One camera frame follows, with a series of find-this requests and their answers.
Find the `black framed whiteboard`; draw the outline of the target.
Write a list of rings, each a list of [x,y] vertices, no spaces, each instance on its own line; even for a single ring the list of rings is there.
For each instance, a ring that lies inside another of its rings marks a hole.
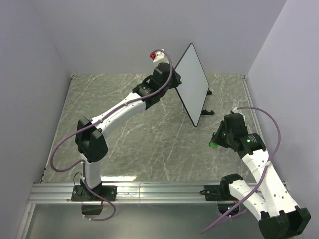
[[[209,83],[193,43],[188,45],[175,71],[181,76],[181,84],[176,88],[177,94],[193,126],[197,127]]]

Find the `green whiteboard eraser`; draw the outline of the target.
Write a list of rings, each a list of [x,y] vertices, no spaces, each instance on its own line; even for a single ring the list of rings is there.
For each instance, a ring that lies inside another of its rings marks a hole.
[[[213,141],[211,141],[211,142],[209,143],[209,147],[214,148],[214,149],[217,149],[217,148],[218,148],[218,144],[215,143],[215,142],[213,142]]]

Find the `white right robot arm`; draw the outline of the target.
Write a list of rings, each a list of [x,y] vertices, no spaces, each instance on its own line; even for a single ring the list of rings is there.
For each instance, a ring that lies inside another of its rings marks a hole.
[[[288,193],[269,160],[264,142],[258,134],[248,133],[244,116],[240,113],[225,115],[211,141],[238,153],[257,183],[250,189],[240,175],[225,176],[221,181],[221,196],[225,199],[234,197],[243,204],[257,219],[266,239],[300,235],[311,215]]]

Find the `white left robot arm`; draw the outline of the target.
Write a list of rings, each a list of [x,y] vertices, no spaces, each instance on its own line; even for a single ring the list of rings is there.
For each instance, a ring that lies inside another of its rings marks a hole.
[[[122,101],[99,116],[78,121],[77,130],[92,126],[78,135],[75,143],[81,159],[85,161],[85,173],[81,185],[89,200],[101,194],[101,160],[108,153],[107,137],[121,124],[160,101],[169,89],[181,84],[181,76],[169,63],[159,63],[151,75],[136,85]]]

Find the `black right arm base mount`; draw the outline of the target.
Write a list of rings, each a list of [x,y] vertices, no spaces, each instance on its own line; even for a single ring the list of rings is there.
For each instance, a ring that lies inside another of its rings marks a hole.
[[[237,199],[230,195],[220,184],[204,185],[200,195],[205,197],[206,201],[215,201],[217,208],[221,214],[228,211],[233,205],[237,203]]]

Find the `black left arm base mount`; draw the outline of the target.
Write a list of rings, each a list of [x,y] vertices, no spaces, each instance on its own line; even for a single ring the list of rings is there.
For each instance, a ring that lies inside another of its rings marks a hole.
[[[117,186],[104,186],[98,184],[93,189],[88,189],[82,179],[78,185],[74,185],[71,196],[72,202],[82,202],[81,212],[85,217],[98,216],[102,212],[103,204],[110,203],[115,213],[115,206],[112,202],[115,201],[117,195]]]

